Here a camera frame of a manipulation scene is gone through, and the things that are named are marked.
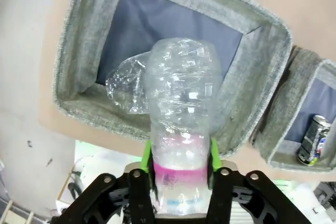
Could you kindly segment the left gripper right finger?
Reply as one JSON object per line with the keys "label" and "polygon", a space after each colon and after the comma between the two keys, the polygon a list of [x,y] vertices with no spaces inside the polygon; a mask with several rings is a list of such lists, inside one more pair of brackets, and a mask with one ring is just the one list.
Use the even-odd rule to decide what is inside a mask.
{"label": "left gripper right finger", "polygon": [[308,218],[261,171],[242,175],[225,167],[219,157],[216,140],[211,139],[208,175],[212,195],[206,223],[230,223],[232,203],[238,203],[253,223],[309,223]]}

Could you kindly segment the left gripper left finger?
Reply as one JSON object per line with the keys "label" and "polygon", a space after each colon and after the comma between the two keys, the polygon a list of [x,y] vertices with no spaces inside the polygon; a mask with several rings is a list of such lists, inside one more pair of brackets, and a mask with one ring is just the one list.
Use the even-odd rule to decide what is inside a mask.
{"label": "left gripper left finger", "polygon": [[99,175],[59,216],[59,223],[108,223],[124,205],[129,206],[132,223],[155,223],[148,163],[152,163],[150,141],[138,168],[119,178],[108,173]]}

